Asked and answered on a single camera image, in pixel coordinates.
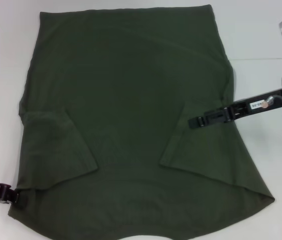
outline white background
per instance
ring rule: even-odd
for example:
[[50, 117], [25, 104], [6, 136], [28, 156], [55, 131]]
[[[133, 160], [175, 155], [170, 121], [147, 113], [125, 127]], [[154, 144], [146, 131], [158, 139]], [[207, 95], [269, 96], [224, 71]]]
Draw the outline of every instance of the white background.
[[[237, 100], [281, 88], [282, 0], [0, 0], [0, 182], [16, 185], [22, 125], [17, 115], [39, 28], [39, 12], [189, 7], [211, 4], [236, 75]], [[200, 240], [282, 240], [282, 108], [237, 121], [276, 202], [247, 220]], [[0, 204], [0, 240], [43, 240], [7, 216]], [[136, 236], [131, 240], [159, 240]]]

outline green fabric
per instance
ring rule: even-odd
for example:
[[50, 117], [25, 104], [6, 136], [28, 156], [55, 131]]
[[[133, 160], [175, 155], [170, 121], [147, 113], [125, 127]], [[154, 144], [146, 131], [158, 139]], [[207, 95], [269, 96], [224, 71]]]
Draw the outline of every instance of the green fabric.
[[233, 93], [210, 5], [42, 12], [9, 215], [55, 240], [186, 240], [255, 214], [274, 198], [235, 124], [187, 125]]

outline label sticker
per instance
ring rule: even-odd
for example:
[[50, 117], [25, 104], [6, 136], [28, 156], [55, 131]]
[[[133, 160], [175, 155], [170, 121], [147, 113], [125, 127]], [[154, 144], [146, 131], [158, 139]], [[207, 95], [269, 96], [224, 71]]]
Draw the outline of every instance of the label sticker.
[[261, 108], [262, 102], [264, 101], [265, 100], [260, 100], [260, 101], [255, 101], [255, 102], [250, 103], [251, 110]]

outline dark green t-shirt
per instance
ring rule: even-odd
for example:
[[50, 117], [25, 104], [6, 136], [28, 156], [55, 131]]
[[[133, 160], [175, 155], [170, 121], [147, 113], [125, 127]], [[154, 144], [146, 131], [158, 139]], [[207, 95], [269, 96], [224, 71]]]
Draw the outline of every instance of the dark green t-shirt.
[[186, 240], [274, 201], [234, 123], [210, 5], [40, 14], [9, 215], [54, 240]]

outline white table surface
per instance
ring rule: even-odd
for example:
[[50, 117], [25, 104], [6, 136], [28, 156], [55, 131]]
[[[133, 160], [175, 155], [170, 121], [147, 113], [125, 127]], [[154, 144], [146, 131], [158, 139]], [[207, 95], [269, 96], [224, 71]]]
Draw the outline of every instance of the white table surface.
[[[39, 12], [189, 7], [211, 4], [236, 75], [237, 100], [281, 88], [282, 0], [0, 0], [0, 182], [16, 185], [22, 125], [17, 115], [39, 28]], [[237, 121], [276, 202], [200, 240], [282, 240], [282, 108]], [[47, 239], [7, 216], [0, 204], [0, 240]], [[135, 240], [162, 237], [135, 236]]]

